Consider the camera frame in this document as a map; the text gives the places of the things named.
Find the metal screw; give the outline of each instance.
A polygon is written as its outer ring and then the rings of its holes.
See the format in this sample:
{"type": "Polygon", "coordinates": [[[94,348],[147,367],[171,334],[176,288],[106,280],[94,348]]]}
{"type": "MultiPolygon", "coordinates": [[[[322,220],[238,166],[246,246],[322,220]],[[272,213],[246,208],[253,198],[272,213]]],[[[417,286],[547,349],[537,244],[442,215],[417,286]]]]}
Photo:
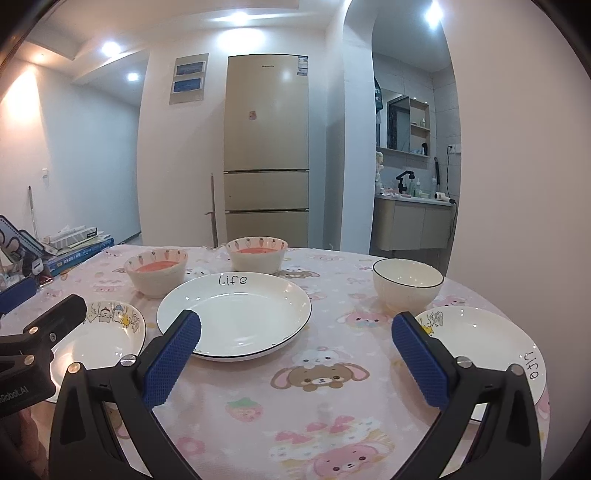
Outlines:
{"type": "Polygon", "coordinates": [[[459,356],[456,358],[457,364],[462,368],[470,368],[472,366],[472,360],[466,356],[459,356]]]}
{"type": "Polygon", "coordinates": [[[135,363],[135,355],[125,355],[119,360],[119,363],[124,367],[131,367],[135,363]]]}
{"type": "Polygon", "coordinates": [[[68,367],[68,371],[71,374],[75,374],[80,371],[80,367],[81,365],[78,362],[74,362],[73,364],[70,364],[70,366],[68,367]]]}
{"type": "Polygon", "coordinates": [[[513,364],[511,365],[511,372],[513,372],[517,376],[520,376],[524,374],[525,370],[523,370],[523,367],[521,365],[513,364]]]}

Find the ceiling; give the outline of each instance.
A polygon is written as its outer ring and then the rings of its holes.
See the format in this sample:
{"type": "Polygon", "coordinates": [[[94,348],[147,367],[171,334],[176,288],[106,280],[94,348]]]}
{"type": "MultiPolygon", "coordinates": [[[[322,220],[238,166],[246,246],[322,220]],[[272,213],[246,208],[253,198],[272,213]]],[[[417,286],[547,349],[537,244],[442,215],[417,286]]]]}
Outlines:
{"type": "Polygon", "coordinates": [[[387,0],[374,26],[372,49],[427,72],[452,63],[441,24],[431,30],[424,16],[431,0],[387,0]]]}
{"type": "Polygon", "coordinates": [[[131,105],[141,102],[148,45],[192,31],[232,28],[236,11],[254,15],[245,27],[325,29],[343,0],[66,0],[32,30],[21,60],[57,70],[131,105]],[[123,53],[100,51],[116,41],[123,53]],[[137,72],[140,81],[128,82],[137,72]]]}
{"type": "Polygon", "coordinates": [[[121,67],[95,78],[89,82],[88,85],[139,108],[142,102],[144,79],[147,69],[148,59],[133,61],[127,63],[125,67],[121,67]],[[139,75],[139,80],[136,82],[129,82],[127,80],[127,75],[130,73],[137,73],[139,75]]]}

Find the white bowl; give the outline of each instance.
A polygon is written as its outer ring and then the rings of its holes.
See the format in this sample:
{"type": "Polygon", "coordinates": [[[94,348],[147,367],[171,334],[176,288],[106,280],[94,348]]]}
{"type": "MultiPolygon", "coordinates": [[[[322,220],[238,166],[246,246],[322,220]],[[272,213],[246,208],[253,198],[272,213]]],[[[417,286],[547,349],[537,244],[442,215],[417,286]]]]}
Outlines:
{"type": "Polygon", "coordinates": [[[250,360],[279,350],[296,338],[310,319],[312,303],[283,278],[231,272],[195,278],[173,290],[156,315],[165,332],[183,310],[201,320],[193,353],[206,360],[250,360]]]}
{"type": "MultiPolygon", "coordinates": [[[[546,365],[534,341],[515,323],[472,307],[440,307],[417,317],[423,329],[454,356],[466,356],[480,368],[505,371],[512,364],[525,369],[534,403],[546,386],[546,365]]],[[[472,420],[482,420],[486,404],[477,405],[472,420]]]]}
{"type": "Polygon", "coordinates": [[[271,275],[281,270],[287,242],[270,236],[250,236],[228,242],[226,250],[234,270],[271,275]]]}
{"type": "Polygon", "coordinates": [[[187,252],[176,248],[157,248],[125,262],[125,271],[141,293],[161,299],[184,281],[187,252]]]}
{"type": "Polygon", "coordinates": [[[374,287],[388,311],[416,315],[441,290],[443,275],[435,268],[414,260],[384,258],[374,263],[374,287]]]}
{"type": "Polygon", "coordinates": [[[80,362],[86,369],[112,367],[124,355],[139,355],[145,340],[144,317],[134,306],[120,301],[88,304],[84,321],[51,349],[50,372],[56,394],[47,401],[57,402],[71,363],[80,362]]]}

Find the power cord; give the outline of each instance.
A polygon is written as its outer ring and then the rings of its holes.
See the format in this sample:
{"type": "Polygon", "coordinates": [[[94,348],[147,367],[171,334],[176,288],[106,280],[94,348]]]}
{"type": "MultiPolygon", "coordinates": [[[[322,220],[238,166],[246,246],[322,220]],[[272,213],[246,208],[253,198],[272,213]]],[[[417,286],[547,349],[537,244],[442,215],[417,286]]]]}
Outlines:
{"type": "Polygon", "coordinates": [[[451,145],[447,146],[447,167],[446,167],[446,173],[445,173],[445,188],[447,190],[447,196],[451,197],[451,195],[449,195],[449,151],[452,149],[451,145]]]}
{"type": "MultiPolygon", "coordinates": [[[[446,167],[446,174],[445,174],[445,187],[447,190],[447,196],[451,197],[451,195],[449,194],[449,151],[452,149],[451,145],[447,146],[447,167],[446,167]]],[[[453,220],[452,220],[452,224],[449,227],[449,237],[447,237],[447,243],[449,243],[449,241],[452,239],[452,234],[453,234],[453,229],[455,227],[456,224],[456,220],[457,220],[457,203],[456,203],[456,211],[453,214],[453,220]]]]}

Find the beige refrigerator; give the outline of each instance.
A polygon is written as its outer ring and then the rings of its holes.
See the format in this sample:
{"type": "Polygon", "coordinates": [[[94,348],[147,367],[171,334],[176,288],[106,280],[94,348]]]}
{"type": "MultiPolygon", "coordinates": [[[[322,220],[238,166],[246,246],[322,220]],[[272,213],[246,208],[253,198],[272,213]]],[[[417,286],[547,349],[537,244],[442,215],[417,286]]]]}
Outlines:
{"type": "Polygon", "coordinates": [[[224,191],[228,240],[308,246],[308,57],[228,58],[224,191]]]}

